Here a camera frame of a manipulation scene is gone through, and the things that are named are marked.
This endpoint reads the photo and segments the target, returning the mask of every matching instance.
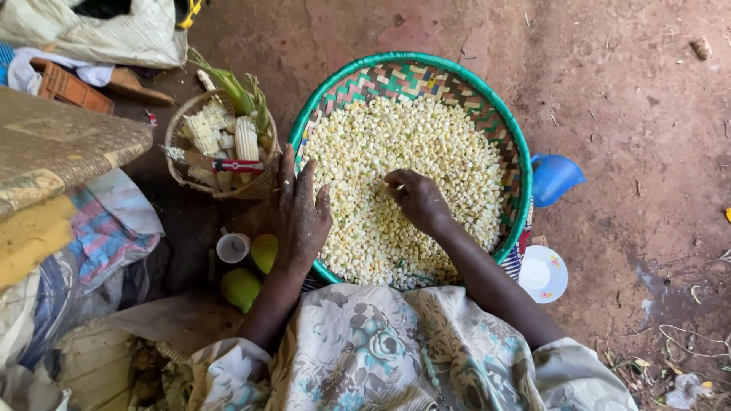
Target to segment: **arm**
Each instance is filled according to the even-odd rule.
[[[447,252],[470,298],[482,310],[518,330],[532,350],[566,336],[538,303],[452,219],[434,181],[411,170],[397,170],[389,173],[385,182],[404,216]]]
[[[330,216],[330,187],[323,186],[312,199],[312,175],[316,162],[310,161],[295,179],[295,154],[287,144],[279,168],[279,208],[276,259],[267,280],[251,305],[238,336],[269,353],[277,351],[281,335],[297,306],[302,283],[325,245],[333,225]]]

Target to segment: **dirty hand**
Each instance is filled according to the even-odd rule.
[[[450,207],[431,178],[399,169],[388,173],[383,181],[387,185],[386,192],[422,233],[434,237],[441,227],[452,221]]]
[[[333,225],[330,186],[312,199],[312,178],[317,162],[310,160],[295,178],[295,151],[287,144],[279,162],[279,210],[276,237],[279,250],[274,268],[301,274],[309,271]]]

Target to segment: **knife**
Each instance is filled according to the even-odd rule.
[[[258,176],[264,173],[264,165],[256,160],[217,159],[193,151],[185,151],[179,147],[160,145],[160,148],[173,161],[208,169],[213,174],[219,171],[231,171],[233,173],[253,173]]]

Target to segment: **green fruit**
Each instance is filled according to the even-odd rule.
[[[254,258],[257,267],[264,274],[269,274],[269,270],[272,269],[272,264],[274,264],[274,258],[278,250],[279,243],[277,243],[276,237],[272,234],[260,235],[251,243],[251,256]]]
[[[221,279],[221,294],[244,314],[249,312],[261,289],[262,283],[257,276],[243,268],[231,270]]]

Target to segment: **woven basket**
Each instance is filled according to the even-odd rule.
[[[342,108],[347,102],[375,96],[393,98],[404,95],[444,99],[448,105],[465,108],[477,130],[500,151],[500,167],[506,170],[501,182],[504,213],[501,215],[502,242],[493,257],[498,264],[507,257],[526,223],[531,205],[533,172],[528,146],[515,117],[500,97],[479,77],[459,64],[424,53],[393,51],[358,59],[331,75],[307,100],[295,121],[289,143],[299,162],[307,137],[320,119]],[[322,261],[315,260],[315,271],[330,283],[343,280],[332,274]]]
[[[186,138],[178,136],[178,132],[183,128],[183,125],[185,124],[185,122],[183,121],[183,116],[190,116],[197,113],[198,111],[200,111],[203,105],[205,105],[205,103],[207,103],[208,100],[210,100],[214,96],[218,96],[226,109],[228,109],[228,111],[233,114],[233,105],[231,104],[231,101],[229,101],[226,92],[223,90],[213,90],[209,91],[208,93],[203,93],[199,96],[193,97],[192,99],[188,100],[184,105],[182,105],[178,112],[175,113],[173,118],[170,119],[170,123],[167,125],[167,130],[165,130],[166,146],[179,147],[183,150],[190,150],[192,148],[190,141],[188,141]],[[265,165],[264,173],[260,174],[259,176],[248,182],[245,186],[229,192],[222,192],[219,189],[214,189],[213,187],[198,184],[197,182],[191,180],[188,176],[187,165],[178,164],[169,158],[167,159],[167,169],[170,171],[170,174],[173,176],[173,178],[181,186],[191,186],[194,189],[203,192],[210,192],[213,195],[213,198],[234,197],[240,198],[241,200],[261,200],[263,198],[269,197],[272,194],[272,190],[274,190],[275,188],[273,186],[273,182],[275,181],[273,174],[276,172],[276,167],[272,167],[271,161],[277,153],[281,153],[281,148],[279,147],[279,142],[277,141],[276,125],[274,124],[274,119],[272,118],[271,113],[269,113],[269,110],[267,110],[267,114],[269,115],[269,124],[271,124],[272,130],[272,146],[271,150],[269,150],[269,152],[267,153],[266,158],[263,159]]]

